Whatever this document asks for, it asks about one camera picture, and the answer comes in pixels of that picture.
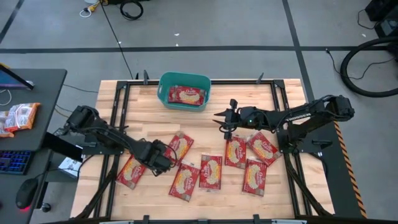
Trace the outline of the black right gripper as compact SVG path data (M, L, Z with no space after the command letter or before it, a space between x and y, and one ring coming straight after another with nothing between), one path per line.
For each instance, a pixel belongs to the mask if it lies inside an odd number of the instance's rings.
M231 99L229 102L230 108L223 112L215 113L215 116L224 116L224 121L213 120L218 123L222 128L224 128L224 138L230 140L232 137L232 132L242 124L241 115L237 111L238 102L235 99Z

